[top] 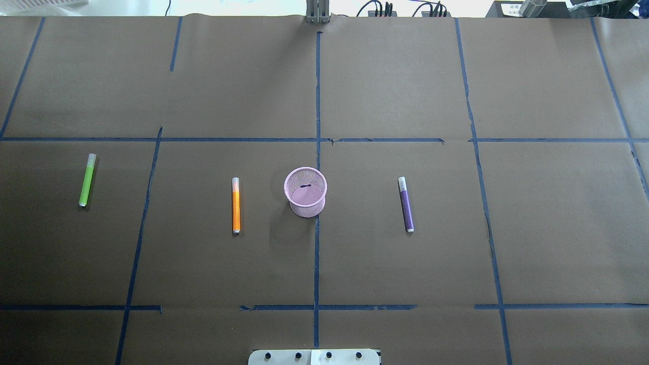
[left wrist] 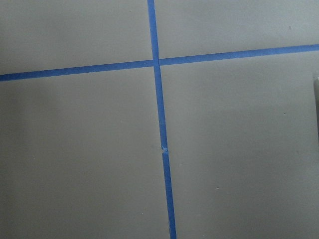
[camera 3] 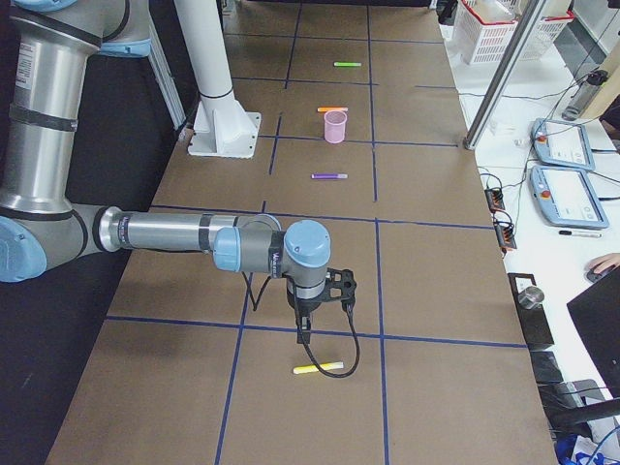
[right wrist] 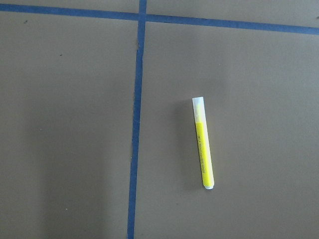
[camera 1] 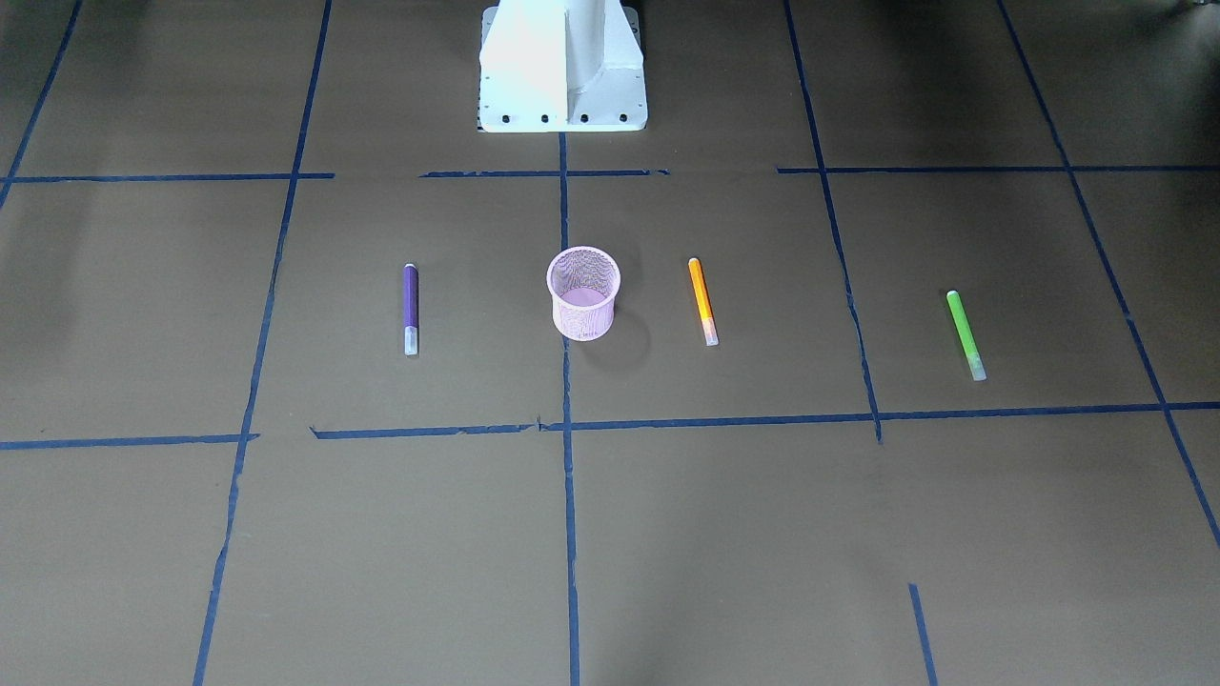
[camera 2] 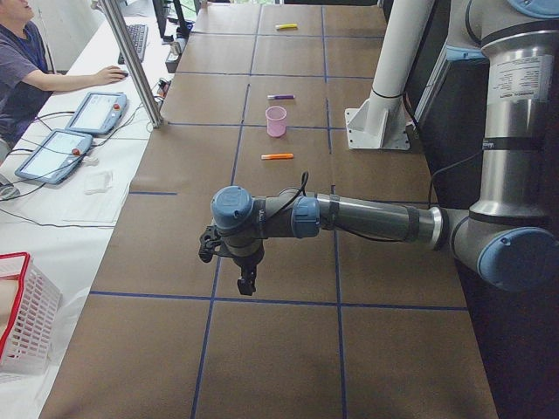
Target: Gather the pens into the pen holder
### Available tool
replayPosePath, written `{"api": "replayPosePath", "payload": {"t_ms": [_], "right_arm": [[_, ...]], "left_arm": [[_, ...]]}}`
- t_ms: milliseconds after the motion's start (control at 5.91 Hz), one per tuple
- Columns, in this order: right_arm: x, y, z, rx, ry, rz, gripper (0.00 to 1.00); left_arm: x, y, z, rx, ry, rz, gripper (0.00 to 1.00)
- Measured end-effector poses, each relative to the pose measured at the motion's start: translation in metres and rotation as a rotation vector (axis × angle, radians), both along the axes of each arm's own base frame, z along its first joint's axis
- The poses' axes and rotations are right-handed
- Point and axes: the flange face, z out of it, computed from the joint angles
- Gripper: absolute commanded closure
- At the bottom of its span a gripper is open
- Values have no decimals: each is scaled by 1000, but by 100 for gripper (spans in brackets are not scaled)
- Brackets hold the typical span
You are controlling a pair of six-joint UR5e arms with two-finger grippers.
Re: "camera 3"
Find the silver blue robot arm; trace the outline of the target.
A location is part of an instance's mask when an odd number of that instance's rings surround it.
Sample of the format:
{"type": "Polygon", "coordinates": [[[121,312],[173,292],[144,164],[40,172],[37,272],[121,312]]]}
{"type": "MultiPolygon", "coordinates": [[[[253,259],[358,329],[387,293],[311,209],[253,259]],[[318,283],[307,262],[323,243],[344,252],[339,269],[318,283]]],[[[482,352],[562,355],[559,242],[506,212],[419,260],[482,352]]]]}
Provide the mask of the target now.
{"type": "Polygon", "coordinates": [[[20,35],[1,183],[1,278],[19,282],[97,252],[204,252],[217,268],[287,281],[297,340],[331,298],[330,236],[312,220],[283,229],[267,214],[227,216],[124,211],[73,204],[66,184],[87,60],[151,51],[144,1],[14,1],[20,35]]]}

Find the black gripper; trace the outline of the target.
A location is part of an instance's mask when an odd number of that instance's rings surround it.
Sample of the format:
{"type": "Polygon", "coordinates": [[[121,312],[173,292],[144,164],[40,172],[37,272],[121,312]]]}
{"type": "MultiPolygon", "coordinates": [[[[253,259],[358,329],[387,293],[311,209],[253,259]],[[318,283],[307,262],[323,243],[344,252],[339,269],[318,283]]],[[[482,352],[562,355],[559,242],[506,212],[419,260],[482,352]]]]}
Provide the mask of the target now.
{"type": "Polygon", "coordinates": [[[311,339],[311,312],[322,303],[325,286],[304,288],[292,284],[287,285],[287,301],[289,305],[299,311],[295,316],[297,337],[296,342],[309,345],[311,339]]]}

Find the person's hand on mouse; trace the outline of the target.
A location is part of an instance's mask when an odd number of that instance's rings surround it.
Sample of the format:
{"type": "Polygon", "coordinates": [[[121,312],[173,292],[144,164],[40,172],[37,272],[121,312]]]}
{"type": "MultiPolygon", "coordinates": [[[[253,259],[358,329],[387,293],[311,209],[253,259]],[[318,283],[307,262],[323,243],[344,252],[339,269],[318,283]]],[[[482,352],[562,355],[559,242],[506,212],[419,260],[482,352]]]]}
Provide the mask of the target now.
{"type": "Polygon", "coordinates": [[[608,254],[599,256],[595,259],[592,259],[587,264],[587,268],[590,269],[590,268],[595,267],[597,270],[601,270],[611,265],[615,265],[616,267],[620,265],[620,254],[619,253],[608,253],[608,254]]]}

